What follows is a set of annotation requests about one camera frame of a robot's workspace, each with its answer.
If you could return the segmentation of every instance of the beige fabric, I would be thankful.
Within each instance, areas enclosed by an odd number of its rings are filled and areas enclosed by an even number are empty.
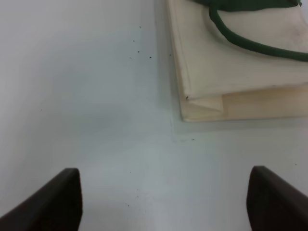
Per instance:
[[[307,63],[234,46],[215,28],[206,7],[167,1],[185,121],[308,115],[308,87],[296,87],[308,83]],[[308,51],[308,27],[299,7],[219,14],[246,38]]]

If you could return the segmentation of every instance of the green strap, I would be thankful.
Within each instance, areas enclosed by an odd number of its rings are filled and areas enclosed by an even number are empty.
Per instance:
[[[294,59],[298,61],[308,62],[308,53],[297,52],[297,51],[289,51],[285,49],[275,48],[271,46],[267,46],[258,42],[251,41],[247,38],[239,36],[231,31],[226,25],[223,23],[222,19],[218,14],[218,9],[220,8],[219,3],[212,3],[209,6],[209,15],[211,20],[215,23],[218,30],[221,34],[226,37],[226,39],[233,43],[236,46],[241,48],[258,52],[261,54],[282,57],[287,59]]]

